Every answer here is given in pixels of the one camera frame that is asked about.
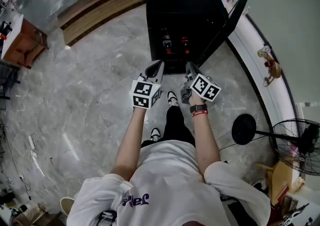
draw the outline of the wooden table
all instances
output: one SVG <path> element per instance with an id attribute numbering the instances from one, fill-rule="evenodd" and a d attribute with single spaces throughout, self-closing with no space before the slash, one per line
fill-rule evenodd
<path id="1" fill-rule="evenodd" d="M 30 69 L 45 49 L 48 49 L 47 35 L 21 15 L 3 42 L 1 59 Z"/>

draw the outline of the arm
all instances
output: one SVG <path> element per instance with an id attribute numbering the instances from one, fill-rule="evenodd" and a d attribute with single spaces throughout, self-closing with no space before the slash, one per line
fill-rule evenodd
<path id="1" fill-rule="evenodd" d="M 191 106 L 203 105 L 204 101 L 194 91 L 189 99 Z M 195 130 L 195 158 L 202 175 L 209 165 L 220 161 L 219 149 L 212 133 L 208 115 L 200 114 L 192 118 Z"/>
<path id="2" fill-rule="evenodd" d="M 240 179 L 231 165 L 223 162 L 213 163 L 205 170 L 203 177 L 206 184 L 214 187 L 221 194 L 239 200 L 258 226 L 267 225 L 271 212 L 270 199 Z"/>
<path id="3" fill-rule="evenodd" d="M 111 173 L 129 181 L 137 169 L 146 109 L 135 107 Z"/>

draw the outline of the black watch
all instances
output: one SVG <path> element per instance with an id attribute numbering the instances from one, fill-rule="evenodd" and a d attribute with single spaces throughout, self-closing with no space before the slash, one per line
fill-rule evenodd
<path id="1" fill-rule="evenodd" d="M 208 110 L 208 106 L 206 104 L 203 104 L 203 105 L 194 105 L 190 107 L 191 113 L 200 111 L 200 110 Z"/>

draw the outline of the cable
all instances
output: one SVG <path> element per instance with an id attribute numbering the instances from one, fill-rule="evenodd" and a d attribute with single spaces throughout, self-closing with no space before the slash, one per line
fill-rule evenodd
<path id="1" fill-rule="evenodd" d="M 31 140 L 33 142 L 34 147 L 31 147 L 29 137 L 31 137 Z M 42 144 L 44 145 L 45 155 L 40 155 L 37 153 L 37 142 L 42 142 Z M 40 157 L 40 158 L 43 157 L 44 160 L 47 158 L 47 155 L 48 155 L 47 145 L 45 144 L 45 142 L 43 140 L 41 140 L 39 137 L 37 137 L 33 132 L 29 133 L 28 137 L 26 138 L 26 145 L 27 145 L 27 149 L 23 154 L 24 159 L 27 160 L 31 164 L 31 170 L 32 170 L 32 164 L 35 163 L 35 165 L 37 166 L 37 168 L 39 169 L 41 174 L 43 176 L 45 176 L 44 172 L 40 168 L 40 165 L 37 161 L 37 157 Z"/>
<path id="2" fill-rule="evenodd" d="M 24 180 L 22 180 L 22 178 L 20 177 L 20 175 L 19 175 L 19 171 L 18 171 L 18 168 L 17 168 L 16 163 L 15 163 L 15 160 L 14 160 L 14 156 L 12 155 L 12 151 L 11 151 L 11 148 L 10 148 L 10 145 L 9 145 L 9 142 L 8 142 L 8 139 L 7 139 L 7 136 L 6 136 L 6 135 L 4 135 L 4 138 L 5 138 L 6 143 L 7 143 L 7 145 L 8 145 L 9 152 L 10 152 L 11 159 L 12 159 L 13 165 L 14 165 L 14 167 L 15 167 L 16 173 L 18 174 L 19 179 L 20 179 L 20 180 L 23 182 L 23 184 L 25 185 L 25 188 L 26 188 L 26 194 L 28 195 L 29 200 L 31 200 L 31 197 L 30 197 L 30 195 L 29 195 L 29 193 L 28 193 L 28 191 L 30 191 L 30 190 L 31 190 L 31 187 L 30 187 L 30 185 L 29 185 L 29 184 L 25 183 L 25 182 L 24 182 Z"/>
<path id="3" fill-rule="evenodd" d="M 256 139 L 253 139 L 253 140 L 258 140 L 258 139 L 261 139 L 261 138 L 263 138 L 263 137 L 266 137 L 266 135 L 261 136 L 261 137 L 256 138 Z M 234 143 L 234 144 L 231 144 L 231 145 L 229 145 L 229 146 L 227 146 L 227 147 L 224 147 L 224 148 L 222 148 L 222 149 L 219 149 L 219 151 L 221 151 L 221 150 L 223 150 L 223 149 L 225 149 L 225 148 L 229 148 L 229 147 L 234 146 L 234 145 L 237 145 L 237 143 Z"/>
<path id="4" fill-rule="evenodd" d="M 222 148 L 222 149 L 219 149 L 219 151 L 221 151 L 221 150 L 223 150 L 223 149 L 225 149 L 225 148 L 229 148 L 229 147 L 234 146 L 234 145 L 236 145 L 236 143 L 234 143 L 234 144 L 232 144 L 232 145 L 229 145 L 229 146 L 227 146 L 227 147 L 224 147 L 224 148 Z"/>

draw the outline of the shoe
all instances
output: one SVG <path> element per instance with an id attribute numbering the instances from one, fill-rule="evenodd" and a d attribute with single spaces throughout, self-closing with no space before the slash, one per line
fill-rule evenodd
<path id="1" fill-rule="evenodd" d="M 161 138 L 161 135 L 160 135 L 160 131 L 158 128 L 153 128 L 152 131 L 151 131 L 151 134 L 150 134 L 150 140 L 153 140 L 153 141 L 158 141 L 160 140 Z"/>
<path id="2" fill-rule="evenodd" d="M 174 92 L 172 91 L 169 91 L 166 95 L 167 99 L 168 99 L 168 102 L 169 102 L 169 106 L 172 107 L 172 106 L 176 106 L 176 107 L 179 107 L 179 103 L 178 103 L 178 99 L 175 95 Z"/>

